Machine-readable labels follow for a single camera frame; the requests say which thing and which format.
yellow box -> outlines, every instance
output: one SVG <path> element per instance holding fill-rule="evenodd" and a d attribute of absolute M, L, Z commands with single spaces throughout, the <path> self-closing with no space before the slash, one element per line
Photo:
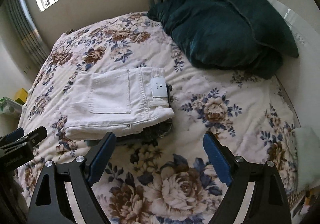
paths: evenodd
<path fill-rule="evenodd" d="M 16 95 L 14 95 L 13 100 L 21 105 L 23 105 L 27 101 L 28 92 L 25 89 L 20 89 L 17 91 Z"/>

floral bedspread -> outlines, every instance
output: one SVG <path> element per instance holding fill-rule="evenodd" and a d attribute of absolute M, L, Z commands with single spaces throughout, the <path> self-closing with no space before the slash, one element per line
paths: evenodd
<path fill-rule="evenodd" d="M 96 141 L 66 136 L 68 90 L 79 71 L 104 73 L 136 67 L 165 68 L 171 84 L 173 129 L 152 143 L 118 146 L 93 191 L 114 223 L 207 223 L 227 187 L 219 182 L 203 149 L 212 131 L 234 155 L 264 163 L 272 160 L 287 194 L 296 179 L 295 147 L 290 138 L 293 114 L 276 79 L 263 80 L 241 71 L 200 70 L 167 36 L 160 23 L 130 13 L 63 34 L 41 68 L 19 126 L 28 133 L 45 126 L 47 138 L 35 158 L 18 169 L 30 203 L 45 161 L 72 161 Z M 69 201 L 83 223 L 71 185 Z"/>

light green cloth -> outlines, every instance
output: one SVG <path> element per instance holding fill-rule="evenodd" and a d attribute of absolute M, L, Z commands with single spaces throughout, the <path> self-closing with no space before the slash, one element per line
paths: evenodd
<path fill-rule="evenodd" d="M 292 133 L 297 143 L 297 192 L 300 192 L 320 179 L 320 139 L 310 127 L 296 128 Z"/>

plastic storage container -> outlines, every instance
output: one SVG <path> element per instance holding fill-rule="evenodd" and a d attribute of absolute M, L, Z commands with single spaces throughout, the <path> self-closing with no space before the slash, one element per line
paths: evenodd
<path fill-rule="evenodd" d="M 22 113 L 22 105 L 7 97 L 0 99 L 0 114 L 7 114 L 19 118 Z"/>

silver screw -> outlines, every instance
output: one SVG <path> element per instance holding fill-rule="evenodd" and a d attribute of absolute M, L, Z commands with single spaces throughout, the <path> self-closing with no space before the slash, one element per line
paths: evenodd
<path fill-rule="evenodd" d="M 238 163 L 242 163 L 244 161 L 243 157 L 242 156 L 236 156 L 236 161 Z"/>
<path fill-rule="evenodd" d="M 46 161 L 46 162 L 45 162 L 45 166 L 46 166 L 46 167 L 50 167 L 51 165 L 52 165 L 52 161 Z"/>
<path fill-rule="evenodd" d="M 275 163 L 273 161 L 267 161 L 267 165 L 269 165 L 270 167 L 274 167 Z"/>
<path fill-rule="evenodd" d="M 82 162 L 83 160 L 84 160 L 84 157 L 83 157 L 82 155 L 80 155 L 80 156 L 78 156 L 78 157 L 76 158 L 76 161 L 77 161 L 78 163 Z"/>

